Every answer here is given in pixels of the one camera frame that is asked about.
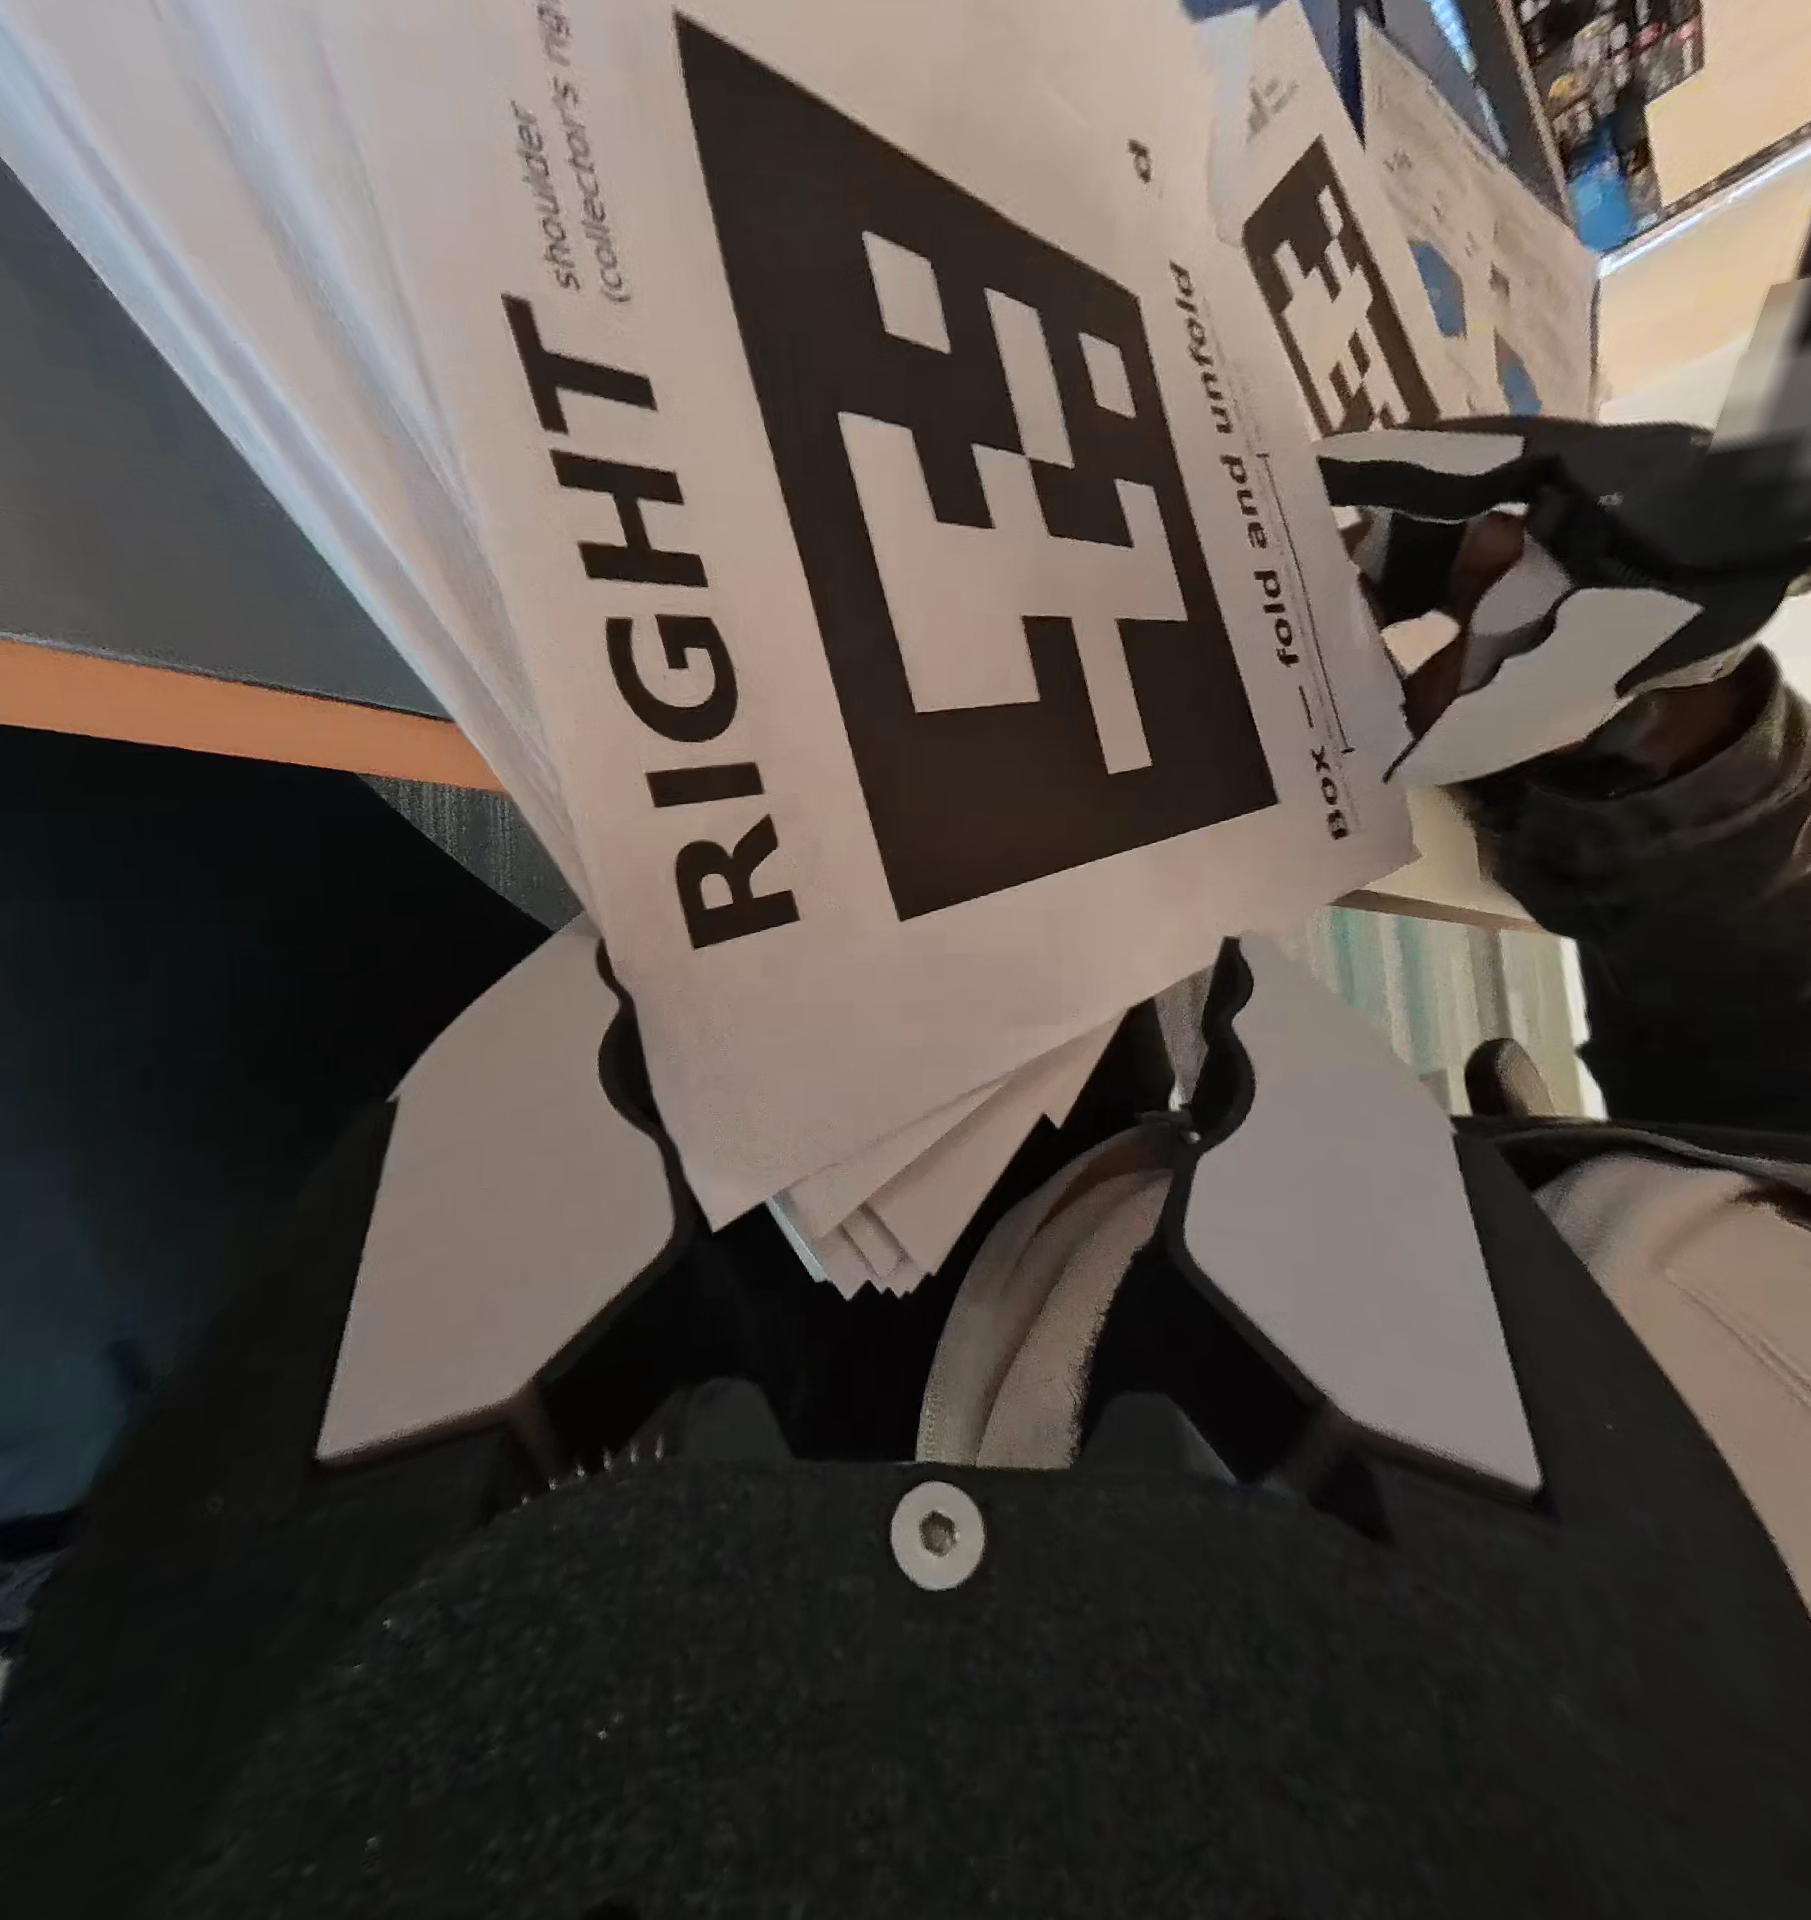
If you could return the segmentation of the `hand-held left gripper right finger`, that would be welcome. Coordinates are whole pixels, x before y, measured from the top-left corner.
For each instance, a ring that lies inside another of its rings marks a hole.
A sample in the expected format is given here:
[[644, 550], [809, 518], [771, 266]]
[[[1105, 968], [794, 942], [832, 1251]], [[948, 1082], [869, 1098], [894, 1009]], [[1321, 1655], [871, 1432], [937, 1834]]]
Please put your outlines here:
[[1271, 938], [1210, 981], [1172, 1260], [1338, 1432], [1534, 1501], [1542, 1460], [1450, 1113]]

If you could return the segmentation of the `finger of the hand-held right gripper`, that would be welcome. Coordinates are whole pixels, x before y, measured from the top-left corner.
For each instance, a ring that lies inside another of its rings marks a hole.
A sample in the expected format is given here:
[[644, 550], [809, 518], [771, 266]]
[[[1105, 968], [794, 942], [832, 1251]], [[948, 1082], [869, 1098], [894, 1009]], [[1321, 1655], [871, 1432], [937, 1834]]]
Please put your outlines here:
[[1352, 563], [1384, 623], [1546, 623], [1561, 566], [1526, 518], [1561, 489], [1561, 457], [1539, 436], [1487, 425], [1364, 429], [1318, 445], [1324, 491], [1364, 517]]
[[1593, 588], [1531, 538], [1460, 631], [1452, 700], [1393, 761], [1397, 789], [1445, 789], [1579, 745], [1625, 708], [1619, 683], [1699, 613], [1666, 588]]

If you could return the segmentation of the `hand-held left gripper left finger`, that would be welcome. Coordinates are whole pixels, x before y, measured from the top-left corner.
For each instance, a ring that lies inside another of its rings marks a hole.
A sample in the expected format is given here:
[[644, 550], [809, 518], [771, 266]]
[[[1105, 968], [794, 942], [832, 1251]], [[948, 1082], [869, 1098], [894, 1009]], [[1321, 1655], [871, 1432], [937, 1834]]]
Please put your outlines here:
[[547, 938], [415, 1060], [317, 1462], [505, 1428], [557, 1468], [550, 1391], [699, 1223], [644, 1101], [632, 1006], [594, 932]]

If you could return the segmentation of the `thick stack of white paper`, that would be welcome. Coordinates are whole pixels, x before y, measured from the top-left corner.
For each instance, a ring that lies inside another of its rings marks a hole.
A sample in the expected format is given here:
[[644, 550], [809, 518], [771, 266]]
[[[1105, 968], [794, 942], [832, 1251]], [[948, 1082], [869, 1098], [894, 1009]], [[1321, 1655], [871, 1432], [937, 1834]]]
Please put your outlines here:
[[711, 1223], [1414, 855], [1178, 2], [0, 2], [0, 158], [579, 890]]

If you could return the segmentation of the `person's right forearm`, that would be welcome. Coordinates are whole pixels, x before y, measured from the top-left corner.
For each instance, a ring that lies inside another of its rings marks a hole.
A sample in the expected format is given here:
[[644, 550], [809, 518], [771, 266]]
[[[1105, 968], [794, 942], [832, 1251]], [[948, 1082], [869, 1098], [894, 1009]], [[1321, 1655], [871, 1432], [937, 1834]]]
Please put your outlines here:
[[1811, 1139], [1811, 706], [1766, 646], [1463, 799], [1616, 1121]]

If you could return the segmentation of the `dark desk with wooden edge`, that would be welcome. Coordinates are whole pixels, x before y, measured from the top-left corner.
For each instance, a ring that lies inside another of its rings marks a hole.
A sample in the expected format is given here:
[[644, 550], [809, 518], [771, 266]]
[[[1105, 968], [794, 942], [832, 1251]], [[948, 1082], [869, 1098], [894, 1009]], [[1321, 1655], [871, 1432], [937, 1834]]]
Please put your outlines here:
[[518, 957], [554, 864], [0, 158], [0, 976]]

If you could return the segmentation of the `person's grey shirt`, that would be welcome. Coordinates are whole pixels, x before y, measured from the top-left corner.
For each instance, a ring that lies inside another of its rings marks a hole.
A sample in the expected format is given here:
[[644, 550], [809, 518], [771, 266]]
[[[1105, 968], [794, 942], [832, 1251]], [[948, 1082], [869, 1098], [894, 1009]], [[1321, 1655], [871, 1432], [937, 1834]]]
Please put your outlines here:
[[[1153, 1229], [1168, 1256], [1175, 1178], [1135, 1128], [989, 1229], [942, 1325], [919, 1460], [1060, 1468], [1085, 1451], [1093, 1363], [1110, 1355], [1119, 1282]], [[1556, 1171], [1539, 1206], [1769, 1520], [1811, 1511], [1811, 1167], [1632, 1142]], [[1172, 1358], [1235, 1330], [1178, 1260], [1168, 1290], [1200, 1310]], [[1539, 1447], [1542, 1391], [1520, 1394]]]

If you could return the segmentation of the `row of colourful product boxes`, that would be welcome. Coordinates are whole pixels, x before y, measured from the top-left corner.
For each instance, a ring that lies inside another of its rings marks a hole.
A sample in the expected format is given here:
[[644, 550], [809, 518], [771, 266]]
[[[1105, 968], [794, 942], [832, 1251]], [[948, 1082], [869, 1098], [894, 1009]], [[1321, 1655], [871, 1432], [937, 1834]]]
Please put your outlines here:
[[1572, 226], [1619, 251], [1665, 214], [1647, 107], [1705, 69], [1699, 2], [1512, 2]]

